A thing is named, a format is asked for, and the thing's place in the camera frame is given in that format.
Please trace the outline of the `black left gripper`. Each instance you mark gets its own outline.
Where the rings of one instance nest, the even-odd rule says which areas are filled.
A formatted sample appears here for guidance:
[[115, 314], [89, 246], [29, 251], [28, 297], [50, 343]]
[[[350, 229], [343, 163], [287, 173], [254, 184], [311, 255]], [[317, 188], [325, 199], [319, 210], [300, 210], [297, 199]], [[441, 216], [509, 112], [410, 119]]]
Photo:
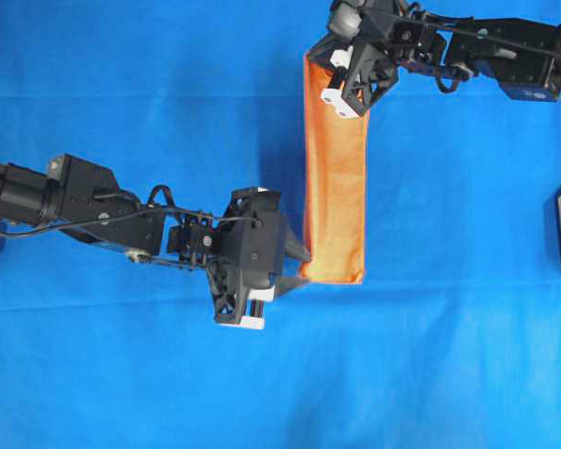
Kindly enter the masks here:
[[231, 223], [236, 220], [224, 215], [219, 220], [219, 247], [207, 268], [214, 321], [221, 326], [261, 330], [268, 302], [310, 284], [308, 278], [281, 276], [282, 262], [290, 258], [308, 263], [311, 253], [284, 213], [280, 214], [277, 234], [255, 245], [233, 232]]

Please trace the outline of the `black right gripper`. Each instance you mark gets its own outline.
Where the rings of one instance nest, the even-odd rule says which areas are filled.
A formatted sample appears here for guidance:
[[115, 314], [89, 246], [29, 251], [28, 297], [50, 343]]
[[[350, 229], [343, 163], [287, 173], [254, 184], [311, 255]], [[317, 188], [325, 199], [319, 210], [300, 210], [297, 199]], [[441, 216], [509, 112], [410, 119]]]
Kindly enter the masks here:
[[308, 52], [310, 62], [333, 70], [320, 97], [342, 119], [366, 115], [397, 81], [396, 64], [386, 52], [357, 35], [345, 39], [328, 32]]

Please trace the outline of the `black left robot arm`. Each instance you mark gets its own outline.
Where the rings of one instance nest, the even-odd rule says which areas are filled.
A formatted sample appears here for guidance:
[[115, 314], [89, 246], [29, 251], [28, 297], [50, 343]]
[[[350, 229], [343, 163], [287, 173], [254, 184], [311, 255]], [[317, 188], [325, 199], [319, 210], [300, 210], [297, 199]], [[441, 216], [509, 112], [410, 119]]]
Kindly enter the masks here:
[[159, 184], [146, 201], [123, 190], [113, 172], [63, 154], [47, 173], [0, 164], [0, 240], [58, 231], [123, 253], [131, 262], [205, 271], [214, 320], [262, 329], [267, 303], [308, 284], [283, 263], [311, 259], [280, 209], [277, 191], [234, 191], [221, 216], [176, 205]]

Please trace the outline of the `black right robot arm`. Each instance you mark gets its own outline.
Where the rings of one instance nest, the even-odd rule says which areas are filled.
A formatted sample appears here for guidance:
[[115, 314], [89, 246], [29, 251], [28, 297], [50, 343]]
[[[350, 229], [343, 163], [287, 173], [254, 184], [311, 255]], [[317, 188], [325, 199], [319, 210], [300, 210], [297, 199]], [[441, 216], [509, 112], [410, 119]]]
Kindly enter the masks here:
[[398, 70], [429, 77], [444, 94], [479, 75], [511, 99], [561, 95], [561, 24], [454, 18], [406, 1], [335, 1], [327, 34], [308, 54], [330, 75], [321, 99], [341, 118], [368, 113]]

